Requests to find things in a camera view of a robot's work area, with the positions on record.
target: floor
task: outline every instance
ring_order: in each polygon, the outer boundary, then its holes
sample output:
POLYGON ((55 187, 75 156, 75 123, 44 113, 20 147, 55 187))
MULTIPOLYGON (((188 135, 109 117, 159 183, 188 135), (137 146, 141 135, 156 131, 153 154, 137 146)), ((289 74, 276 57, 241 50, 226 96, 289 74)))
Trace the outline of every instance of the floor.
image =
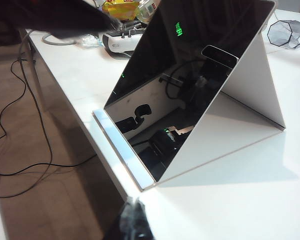
MULTIPOLYGON (((17 45, 0 47, 0 111, 23 90, 23 84, 10 73, 17 51, 17 45)), ((24 65, 29 75, 27 63, 24 65)), ((53 162, 71 165, 93 156, 95 152, 64 102, 58 86, 43 64, 37 62, 36 67, 39 72, 46 73, 46 77, 40 79, 47 106, 42 115, 52 146, 53 162)), ((13 70, 21 76, 18 63, 13 70)), ((47 143, 29 91, 7 108, 2 124, 7 137, 0 140, 1 173, 49 161, 47 143)), ((46 166, 37 166, 23 174, 0 176, 0 196, 26 189, 45 169, 46 166)), ((48 177, 28 192, 0 199, 9 239, 102 239, 123 200, 98 157, 76 168, 50 167, 48 172, 48 177)))

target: white table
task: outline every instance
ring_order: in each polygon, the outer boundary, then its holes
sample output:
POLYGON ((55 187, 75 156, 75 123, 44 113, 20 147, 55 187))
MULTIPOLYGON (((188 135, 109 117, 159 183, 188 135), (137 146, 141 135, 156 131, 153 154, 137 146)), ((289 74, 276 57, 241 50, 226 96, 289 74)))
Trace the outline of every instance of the white table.
MULTIPOLYGON (((276 12, 280 19, 300 21, 300 13, 276 12)), ((156 239, 300 240, 300 48, 276 47, 264 36, 285 133, 141 193, 92 116, 127 60, 113 59, 102 47, 47 45, 42 35, 32 33, 31 41, 120 194, 144 202, 156 239)))

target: white cardboard stand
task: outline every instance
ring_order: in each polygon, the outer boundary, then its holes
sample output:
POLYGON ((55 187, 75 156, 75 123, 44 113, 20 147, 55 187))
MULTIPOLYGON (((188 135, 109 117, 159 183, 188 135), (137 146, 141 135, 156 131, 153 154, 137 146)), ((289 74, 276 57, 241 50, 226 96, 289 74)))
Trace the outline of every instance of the white cardboard stand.
POLYGON ((253 40, 159 182, 152 178, 117 129, 114 124, 117 119, 112 121, 103 109, 93 111, 93 115, 141 190, 240 151, 285 129, 261 34, 253 40))

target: green light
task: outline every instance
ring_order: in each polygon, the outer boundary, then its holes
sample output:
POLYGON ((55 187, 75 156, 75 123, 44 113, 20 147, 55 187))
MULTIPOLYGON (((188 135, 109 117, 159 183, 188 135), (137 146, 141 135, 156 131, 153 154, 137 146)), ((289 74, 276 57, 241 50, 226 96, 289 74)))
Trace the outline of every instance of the green light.
POLYGON ((175 32, 176 32, 176 34, 177 34, 178 37, 181 36, 182 34, 184 34, 184 33, 182 32, 182 28, 181 28, 181 26, 180 26, 180 22, 177 22, 177 23, 175 24, 175 32))

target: mirror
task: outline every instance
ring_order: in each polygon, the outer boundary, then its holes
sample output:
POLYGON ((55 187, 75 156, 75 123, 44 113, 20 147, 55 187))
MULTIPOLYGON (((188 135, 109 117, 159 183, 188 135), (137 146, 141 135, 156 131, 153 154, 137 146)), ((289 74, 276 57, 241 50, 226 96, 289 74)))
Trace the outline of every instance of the mirror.
POLYGON ((273 11, 269 0, 162 0, 104 110, 159 181, 273 11))

